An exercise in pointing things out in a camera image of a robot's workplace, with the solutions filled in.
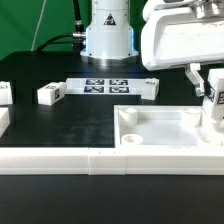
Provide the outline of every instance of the black table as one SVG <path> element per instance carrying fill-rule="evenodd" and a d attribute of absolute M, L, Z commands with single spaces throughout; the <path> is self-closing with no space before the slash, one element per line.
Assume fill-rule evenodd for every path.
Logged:
<path fill-rule="evenodd" d="M 208 69 L 219 65 L 204 66 Z M 140 96 L 66 95 L 37 104 L 37 89 L 68 77 L 159 78 L 156 101 Z M 0 147 L 114 147 L 114 105 L 201 105 L 184 69 L 100 67 L 72 53 L 17 52 L 0 63 L 10 81 L 11 124 Z M 0 223 L 224 223 L 222 176 L 0 176 Z"/>

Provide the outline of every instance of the white tray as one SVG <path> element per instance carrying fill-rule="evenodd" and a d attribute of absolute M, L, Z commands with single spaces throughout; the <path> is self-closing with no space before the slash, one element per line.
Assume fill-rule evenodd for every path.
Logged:
<path fill-rule="evenodd" d="M 119 110 L 128 107 L 138 111 L 134 127 L 119 122 Z M 224 147 L 198 146 L 198 138 L 208 132 L 202 126 L 182 127 L 184 108 L 115 106 L 116 152 L 125 156 L 125 174 L 224 174 Z M 125 134 L 142 135 L 144 144 L 121 145 Z"/>

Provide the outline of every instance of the wall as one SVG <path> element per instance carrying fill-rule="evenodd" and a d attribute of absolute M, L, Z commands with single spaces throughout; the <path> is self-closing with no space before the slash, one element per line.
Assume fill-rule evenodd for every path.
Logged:
<path fill-rule="evenodd" d="M 85 27 L 91 22 L 91 0 L 79 0 Z M 131 0 L 130 24 L 136 32 L 136 48 L 140 49 L 140 33 L 144 25 L 142 9 L 146 0 Z M 0 59 L 15 51 L 29 51 L 39 20 L 43 0 L 2 0 L 0 2 Z M 47 0 L 35 48 L 48 39 L 74 31 L 72 0 Z M 51 46 L 48 50 L 71 50 L 70 46 Z"/>

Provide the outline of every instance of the white block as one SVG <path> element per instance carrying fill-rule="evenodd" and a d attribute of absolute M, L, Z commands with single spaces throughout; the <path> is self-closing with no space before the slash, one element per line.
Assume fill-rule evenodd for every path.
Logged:
<path fill-rule="evenodd" d="M 146 79 L 145 85 L 142 88 L 141 98 L 144 100 L 155 100 L 159 92 L 159 80 L 158 79 Z"/>
<path fill-rule="evenodd" d="M 0 175 L 88 172 L 88 148 L 0 148 Z"/>
<path fill-rule="evenodd" d="M 53 105 L 65 96 L 67 85 L 64 82 L 51 82 L 37 90 L 38 103 Z"/>
<path fill-rule="evenodd" d="M 0 105 L 12 104 L 10 82 L 0 82 Z"/>
<path fill-rule="evenodd" d="M 89 149 L 89 175 L 125 175 L 125 155 L 115 149 Z"/>
<path fill-rule="evenodd" d="M 224 69 L 211 69 L 208 82 L 210 95 L 205 96 L 203 109 L 208 117 L 222 119 L 224 117 Z"/>
<path fill-rule="evenodd" d="M 3 135 L 9 124 L 10 120 L 8 108 L 0 108 L 0 137 Z"/>

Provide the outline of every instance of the metal bracket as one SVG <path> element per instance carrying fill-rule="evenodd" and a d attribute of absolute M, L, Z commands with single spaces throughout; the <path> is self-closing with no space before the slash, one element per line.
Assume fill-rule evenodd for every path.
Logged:
<path fill-rule="evenodd" d="M 195 85 L 195 92 L 198 97 L 205 95 L 204 80 L 198 73 L 200 70 L 200 63 L 191 63 L 185 67 L 185 73 L 190 81 Z"/>

